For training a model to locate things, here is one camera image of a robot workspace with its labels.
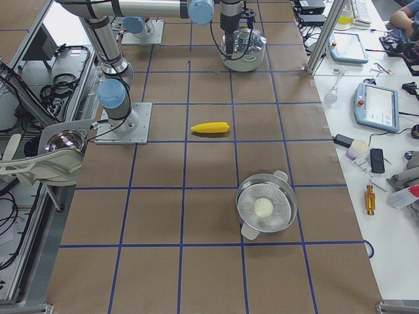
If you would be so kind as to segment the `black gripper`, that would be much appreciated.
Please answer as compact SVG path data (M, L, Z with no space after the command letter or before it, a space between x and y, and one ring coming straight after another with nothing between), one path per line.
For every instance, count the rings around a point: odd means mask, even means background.
M220 27L225 33L226 59L231 60L234 53L234 31L239 28L240 20L255 17L255 11L247 8L245 1L220 0Z

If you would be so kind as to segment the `person forearm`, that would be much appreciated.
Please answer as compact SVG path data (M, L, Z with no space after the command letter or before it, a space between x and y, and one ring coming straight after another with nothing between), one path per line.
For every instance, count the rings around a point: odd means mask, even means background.
M410 29L413 24L414 13L408 6L404 6L390 16L390 24L398 29Z

